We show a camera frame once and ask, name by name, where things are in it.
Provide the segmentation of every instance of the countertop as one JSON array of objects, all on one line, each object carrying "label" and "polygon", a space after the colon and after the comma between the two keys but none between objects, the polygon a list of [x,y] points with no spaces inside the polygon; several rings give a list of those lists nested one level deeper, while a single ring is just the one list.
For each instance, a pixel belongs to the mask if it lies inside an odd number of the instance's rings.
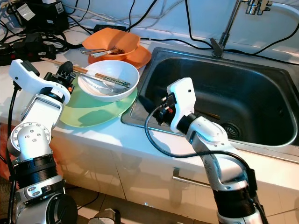
[{"label": "countertop", "polygon": [[[74,29],[74,31],[66,32],[66,36],[69,42],[77,44],[82,42],[87,35],[84,32],[76,31],[76,28]],[[165,43],[141,41],[141,45],[151,52],[155,47],[164,47],[201,55],[211,55],[211,51],[209,50],[197,50],[176,42]],[[299,75],[297,75],[299,74],[299,66],[292,66],[231,53],[225,53],[224,58],[285,69],[290,73],[296,87],[299,88]],[[78,64],[82,67],[88,65],[87,57],[81,54],[78,50],[69,50],[65,53],[59,54],[57,55],[57,60],[70,60],[74,64]],[[48,62],[36,62],[33,63],[33,65],[40,71],[41,77],[44,77],[48,71],[56,72],[57,70],[55,65]],[[0,67],[0,119],[3,123],[7,123],[8,109],[13,93],[12,79],[8,75],[8,71],[9,66]],[[13,125],[17,125],[20,122],[21,112],[30,101],[31,97],[32,95],[25,91],[18,92],[13,112]],[[174,154],[187,154],[194,152],[191,145],[183,137],[157,131],[151,131],[151,134],[156,142],[160,142],[161,145],[166,144]],[[107,123],[89,128],[75,128],[59,122],[52,131],[52,135],[54,137],[65,137],[84,144],[98,146],[99,150],[101,148],[106,148],[109,150],[121,151],[127,154],[140,156],[147,155],[155,156],[157,158],[166,157],[150,144],[145,135],[144,129],[123,124],[120,116]],[[299,173],[298,164],[244,151],[240,151],[240,155],[246,160],[251,168],[256,171],[256,178],[259,182],[299,190],[299,180],[298,178],[295,178]],[[203,164],[199,157],[174,160],[179,160],[182,164],[192,166],[194,170],[203,169]]]}]

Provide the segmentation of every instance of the green plate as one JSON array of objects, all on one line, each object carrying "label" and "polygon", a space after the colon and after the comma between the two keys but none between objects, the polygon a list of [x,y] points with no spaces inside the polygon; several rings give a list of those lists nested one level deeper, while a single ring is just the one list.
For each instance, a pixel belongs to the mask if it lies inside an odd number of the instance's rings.
[{"label": "green plate", "polygon": [[60,120],[73,127],[91,127],[110,121],[124,113],[135,101],[137,88],[126,98],[117,102],[102,102],[85,93],[78,86],[77,79],[71,99]]}]

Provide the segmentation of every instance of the white bowl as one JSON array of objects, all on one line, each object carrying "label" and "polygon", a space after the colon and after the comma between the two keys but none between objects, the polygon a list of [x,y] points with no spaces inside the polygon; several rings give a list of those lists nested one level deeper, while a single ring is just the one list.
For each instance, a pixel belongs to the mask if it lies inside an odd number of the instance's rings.
[{"label": "white bowl", "polygon": [[[123,61],[105,60],[105,61],[95,62],[88,65],[85,69],[88,71],[100,73],[106,76],[121,79],[123,81],[131,83],[131,85],[129,86],[129,90],[117,94],[117,93],[110,92],[107,89],[104,89],[105,86],[101,82],[98,82],[93,79],[89,79],[95,85],[99,87],[104,87],[99,91],[96,88],[92,87],[88,82],[86,82],[84,78],[79,76],[78,77],[79,87],[87,94],[103,102],[115,102],[127,97],[134,91],[134,89],[136,88],[139,82],[138,70],[133,65]],[[103,82],[113,85],[117,88],[124,88],[124,86],[113,84],[108,81],[103,80]]]}]

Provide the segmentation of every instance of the sink drain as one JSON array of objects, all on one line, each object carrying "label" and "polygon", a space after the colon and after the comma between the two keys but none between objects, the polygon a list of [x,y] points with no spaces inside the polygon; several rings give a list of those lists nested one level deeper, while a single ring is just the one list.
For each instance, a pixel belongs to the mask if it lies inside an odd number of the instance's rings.
[{"label": "sink drain", "polygon": [[224,128],[224,130],[228,134],[229,139],[237,140],[239,138],[240,131],[235,125],[229,124],[229,123],[224,123],[224,124],[221,124],[221,126]]}]

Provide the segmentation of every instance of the cabinet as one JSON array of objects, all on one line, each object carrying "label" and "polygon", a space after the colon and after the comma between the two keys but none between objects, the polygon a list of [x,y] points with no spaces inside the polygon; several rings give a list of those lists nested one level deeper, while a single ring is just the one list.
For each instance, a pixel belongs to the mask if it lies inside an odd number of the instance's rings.
[{"label": "cabinet", "polygon": [[217,207],[210,188],[173,180],[174,168],[184,178],[207,183],[205,171],[180,167],[172,158],[138,157],[112,152],[126,199],[138,204],[218,224]]},{"label": "cabinet", "polygon": [[110,150],[59,137],[50,147],[67,183],[125,199]]}]

